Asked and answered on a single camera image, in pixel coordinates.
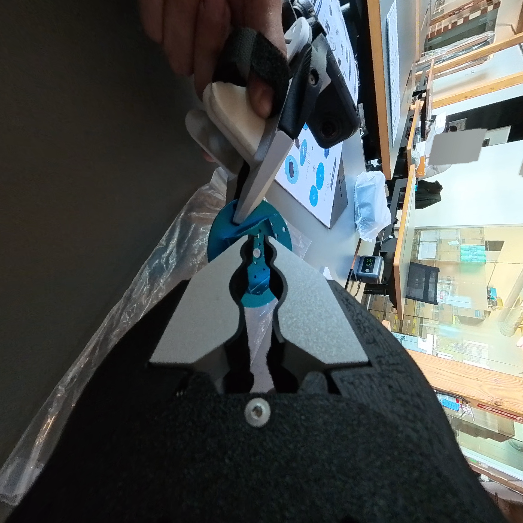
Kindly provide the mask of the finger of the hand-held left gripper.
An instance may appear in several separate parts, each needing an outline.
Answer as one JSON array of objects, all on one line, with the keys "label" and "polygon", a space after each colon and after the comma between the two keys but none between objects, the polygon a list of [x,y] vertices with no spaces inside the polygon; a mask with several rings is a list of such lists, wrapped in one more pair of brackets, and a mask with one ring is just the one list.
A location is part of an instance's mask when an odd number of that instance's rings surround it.
[{"label": "finger of the hand-held left gripper", "polygon": [[278,170],[288,156],[293,139],[277,130],[261,164],[249,173],[240,193],[233,222],[241,225],[261,203]]}]

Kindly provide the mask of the person's left hand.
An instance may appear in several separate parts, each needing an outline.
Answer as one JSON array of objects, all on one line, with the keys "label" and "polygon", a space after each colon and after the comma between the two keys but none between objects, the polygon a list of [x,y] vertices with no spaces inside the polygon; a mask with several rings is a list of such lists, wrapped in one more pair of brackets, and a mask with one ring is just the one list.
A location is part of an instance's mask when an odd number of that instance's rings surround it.
[{"label": "person's left hand", "polygon": [[263,34],[286,56],[282,1],[138,1],[145,33],[176,74],[193,77],[200,100],[233,28]]}]

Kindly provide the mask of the white paper sheets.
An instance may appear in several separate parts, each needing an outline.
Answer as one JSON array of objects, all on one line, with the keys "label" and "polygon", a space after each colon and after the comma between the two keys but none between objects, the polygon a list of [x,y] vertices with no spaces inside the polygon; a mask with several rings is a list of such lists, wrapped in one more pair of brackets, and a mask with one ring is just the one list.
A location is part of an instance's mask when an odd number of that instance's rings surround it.
[{"label": "white paper sheets", "polygon": [[397,29],[397,3],[392,5],[387,13],[387,46],[389,65],[389,92],[390,92],[390,115],[391,115],[391,143],[396,140],[401,116],[401,93],[400,93],[400,50]]}]

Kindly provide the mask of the clear plastic bag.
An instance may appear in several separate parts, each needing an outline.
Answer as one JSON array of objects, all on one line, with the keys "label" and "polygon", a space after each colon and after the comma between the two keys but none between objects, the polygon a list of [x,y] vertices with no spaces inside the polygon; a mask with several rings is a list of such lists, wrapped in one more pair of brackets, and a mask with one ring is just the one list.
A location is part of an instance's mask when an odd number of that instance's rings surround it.
[{"label": "clear plastic bag", "polygon": [[207,242],[225,206],[226,174],[217,168],[198,188],[127,291],[58,381],[1,467],[1,503],[15,507],[48,461],[88,380],[116,343],[182,280],[207,264]]}]

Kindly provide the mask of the white plastic bag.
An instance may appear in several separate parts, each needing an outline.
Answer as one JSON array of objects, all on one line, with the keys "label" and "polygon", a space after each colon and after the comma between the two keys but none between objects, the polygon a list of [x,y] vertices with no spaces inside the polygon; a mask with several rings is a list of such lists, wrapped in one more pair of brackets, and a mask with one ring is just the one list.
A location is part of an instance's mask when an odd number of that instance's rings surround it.
[{"label": "white plastic bag", "polygon": [[356,178],[355,225],[363,241],[372,242],[391,224],[385,182],[385,176],[381,171],[362,172]]}]

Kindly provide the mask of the wood-edged table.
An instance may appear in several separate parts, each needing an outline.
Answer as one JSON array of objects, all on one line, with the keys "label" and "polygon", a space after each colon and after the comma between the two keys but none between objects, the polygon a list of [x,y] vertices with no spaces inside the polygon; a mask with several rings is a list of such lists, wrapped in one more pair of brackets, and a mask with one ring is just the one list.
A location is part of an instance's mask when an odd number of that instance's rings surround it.
[{"label": "wood-edged table", "polygon": [[396,298],[395,307],[399,320],[403,319],[404,314],[404,301],[406,299],[409,267],[415,234],[414,214],[416,182],[417,177],[415,165],[411,165],[407,178],[405,198],[393,261],[394,297]]},{"label": "wood-edged table", "polygon": [[[397,10],[399,47],[400,117],[397,131],[391,120],[387,15]],[[421,36],[427,10],[425,1],[367,1],[367,26],[370,37],[372,89],[376,107],[378,153],[386,179],[393,177],[406,128],[415,83],[415,64],[424,42]]]}]

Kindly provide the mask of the assembly instruction sheet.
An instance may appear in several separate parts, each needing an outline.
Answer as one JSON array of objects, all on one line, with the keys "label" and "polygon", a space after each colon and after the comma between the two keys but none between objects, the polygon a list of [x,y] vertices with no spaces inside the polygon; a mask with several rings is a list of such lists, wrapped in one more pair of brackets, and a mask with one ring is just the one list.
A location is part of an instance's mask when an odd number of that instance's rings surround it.
[{"label": "assembly instruction sheet", "polygon": [[343,141],[359,132],[359,77],[340,1],[294,1],[297,21],[312,32],[312,65],[324,66],[322,90],[276,181],[324,225],[337,220]]}]

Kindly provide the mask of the black flat pad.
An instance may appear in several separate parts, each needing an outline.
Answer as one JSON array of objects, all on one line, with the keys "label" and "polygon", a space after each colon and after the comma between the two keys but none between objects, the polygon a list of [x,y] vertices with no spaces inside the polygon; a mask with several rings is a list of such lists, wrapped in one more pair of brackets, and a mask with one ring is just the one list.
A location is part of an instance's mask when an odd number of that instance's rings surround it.
[{"label": "black flat pad", "polygon": [[330,217],[330,228],[333,228],[344,210],[348,206],[347,188],[345,182],[345,171],[343,158],[340,158],[339,166],[336,168],[335,186],[333,188],[333,205]]}]

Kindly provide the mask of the teal round metal plate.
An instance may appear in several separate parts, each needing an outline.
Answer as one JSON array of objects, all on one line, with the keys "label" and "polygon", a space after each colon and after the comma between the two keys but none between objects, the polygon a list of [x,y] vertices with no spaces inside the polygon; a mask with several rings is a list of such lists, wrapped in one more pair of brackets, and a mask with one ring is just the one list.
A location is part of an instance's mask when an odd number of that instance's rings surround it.
[{"label": "teal round metal plate", "polygon": [[[233,244],[232,243],[231,245],[227,245],[227,242],[224,240],[224,233],[226,232],[228,225],[231,225],[231,224],[236,225],[236,226],[253,225],[256,222],[256,220],[259,220],[260,218],[263,218],[274,212],[278,213],[278,211],[271,204],[269,204],[267,201],[263,200],[258,205],[258,207],[252,212],[252,214],[250,214],[249,217],[241,225],[237,225],[233,222],[233,216],[236,211],[237,203],[238,203],[238,200],[233,200],[232,202],[228,203],[218,213],[218,215],[214,219],[214,222],[210,229],[209,239],[208,239],[207,256],[208,256],[209,262],[212,261],[214,258],[216,258],[219,254],[224,252],[228,247],[230,247]],[[250,307],[250,306],[245,306],[241,300],[243,306],[246,308],[259,308],[259,307],[269,304],[271,301],[264,303],[261,306]]]}]

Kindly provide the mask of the small device with screen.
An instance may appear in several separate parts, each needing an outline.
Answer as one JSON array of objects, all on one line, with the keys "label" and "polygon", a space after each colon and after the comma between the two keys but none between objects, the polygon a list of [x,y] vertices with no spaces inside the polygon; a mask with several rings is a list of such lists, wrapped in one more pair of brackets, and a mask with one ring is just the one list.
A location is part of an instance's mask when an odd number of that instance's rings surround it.
[{"label": "small device with screen", "polygon": [[352,279],[364,284],[380,284],[383,272],[384,259],[382,256],[357,256],[352,269]]}]

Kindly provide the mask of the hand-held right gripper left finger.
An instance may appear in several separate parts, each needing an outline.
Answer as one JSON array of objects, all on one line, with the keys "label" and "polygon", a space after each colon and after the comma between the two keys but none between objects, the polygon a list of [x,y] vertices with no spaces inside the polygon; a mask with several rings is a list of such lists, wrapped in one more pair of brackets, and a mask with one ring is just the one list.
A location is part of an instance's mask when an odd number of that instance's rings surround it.
[{"label": "hand-held right gripper left finger", "polygon": [[230,371],[226,343],[241,332],[241,312],[230,290],[235,271],[243,264],[241,237],[207,263],[188,283],[166,329],[150,357],[150,364],[209,375],[224,390]]}]

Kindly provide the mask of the silver ventilation duct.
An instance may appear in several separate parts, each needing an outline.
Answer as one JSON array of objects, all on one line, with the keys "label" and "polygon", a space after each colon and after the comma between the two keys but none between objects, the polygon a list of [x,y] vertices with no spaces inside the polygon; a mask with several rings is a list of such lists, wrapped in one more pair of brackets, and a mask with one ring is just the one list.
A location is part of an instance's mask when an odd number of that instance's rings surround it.
[{"label": "silver ventilation duct", "polygon": [[501,335],[512,337],[522,325],[522,302],[504,307],[500,314],[499,330]]}]

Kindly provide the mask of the grey desk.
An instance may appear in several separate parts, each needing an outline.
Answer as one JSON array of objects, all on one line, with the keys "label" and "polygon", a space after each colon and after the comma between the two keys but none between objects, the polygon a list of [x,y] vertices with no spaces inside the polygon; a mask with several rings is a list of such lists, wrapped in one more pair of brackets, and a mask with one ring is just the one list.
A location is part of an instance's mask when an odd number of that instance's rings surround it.
[{"label": "grey desk", "polygon": [[137,1],[1,1],[1,467],[214,168]]}]

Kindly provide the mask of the blue square metal bracket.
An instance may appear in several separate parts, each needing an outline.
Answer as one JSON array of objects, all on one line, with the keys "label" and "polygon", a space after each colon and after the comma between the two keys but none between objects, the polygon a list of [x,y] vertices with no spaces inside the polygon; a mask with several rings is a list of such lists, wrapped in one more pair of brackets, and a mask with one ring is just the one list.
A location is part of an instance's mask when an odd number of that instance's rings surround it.
[{"label": "blue square metal bracket", "polygon": [[247,266],[248,287],[242,298],[245,306],[261,306],[273,299],[270,291],[270,270],[265,259],[265,237],[277,239],[283,245],[291,247],[290,235],[285,221],[279,213],[271,213],[253,225],[228,225],[224,233],[224,240],[231,245],[237,239],[248,235],[253,237],[251,261]]}]

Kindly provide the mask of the wooden pillar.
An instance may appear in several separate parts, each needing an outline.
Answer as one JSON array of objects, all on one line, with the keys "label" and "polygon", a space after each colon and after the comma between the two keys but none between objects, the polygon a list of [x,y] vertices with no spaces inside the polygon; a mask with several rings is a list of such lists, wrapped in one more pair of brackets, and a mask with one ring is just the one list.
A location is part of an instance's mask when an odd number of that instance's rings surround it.
[{"label": "wooden pillar", "polygon": [[433,389],[522,423],[522,378],[406,350]]}]

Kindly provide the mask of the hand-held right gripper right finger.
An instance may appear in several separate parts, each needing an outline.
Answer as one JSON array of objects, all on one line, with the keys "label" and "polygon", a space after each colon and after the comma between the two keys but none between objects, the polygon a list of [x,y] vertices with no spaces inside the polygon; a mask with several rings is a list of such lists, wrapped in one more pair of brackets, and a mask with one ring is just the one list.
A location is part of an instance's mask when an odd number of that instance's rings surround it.
[{"label": "hand-held right gripper right finger", "polygon": [[304,382],[311,372],[371,368],[327,280],[278,240],[266,237],[269,289],[277,300],[266,362],[273,382]]}]

